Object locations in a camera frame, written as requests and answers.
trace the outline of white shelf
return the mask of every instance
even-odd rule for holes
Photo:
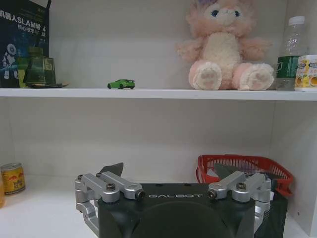
[[[26,183],[0,209],[1,237],[96,237],[75,208],[74,178],[27,176]],[[284,237],[309,238],[290,216]]]
[[[143,98],[143,99],[214,99],[214,100],[264,100],[264,101],[317,101],[317,92],[245,92],[197,91],[181,89],[20,89],[1,88],[0,97],[35,98]]]

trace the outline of green toy car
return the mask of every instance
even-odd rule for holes
[[[118,89],[124,89],[124,88],[131,88],[134,89],[135,83],[134,80],[127,80],[127,79],[120,79],[113,83],[108,84],[108,89],[111,88],[118,88]]]

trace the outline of book cover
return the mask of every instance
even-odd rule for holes
[[[34,46],[45,15],[45,7],[29,0],[0,2],[0,87],[19,87],[17,57],[27,57]],[[40,45],[49,56],[49,21],[44,27]]]

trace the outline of red basket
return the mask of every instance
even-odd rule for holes
[[[293,182],[293,175],[288,172],[279,163],[257,156],[240,156],[240,155],[201,155],[198,158],[198,167],[196,169],[196,176],[199,183],[213,183],[219,182],[218,177],[207,175],[209,169],[214,170],[214,164],[219,163],[223,165],[236,166],[246,173],[254,173],[256,170],[264,170],[283,178],[276,179],[276,191],[281,195],[289,197],[292,192],[289,185]]]

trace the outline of silver metal bracket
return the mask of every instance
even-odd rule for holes
[[[143,188],[138,183],[131,183],[111,172],[78,176],[75,180],[76,209],[83,213],[86,225],[99,236],[99,222],[96,215],[97,200],[115,203],[120,199],[120,192],[127,199],[144,198]]]
[[[145,196],[140,184],[129,182],[111,172],[102,173],[100,179],[116,184],[127,199],[139,200]]]
[[[259,173],[246,178],[243,172],[236,171],[220,182],[211,183],[208,194],[211,199],[224,199],[229,190],[232,191],[232,199],[237,202],[255,200],[256,232],[263,222],[265,211],[270,210],[271,180]]]

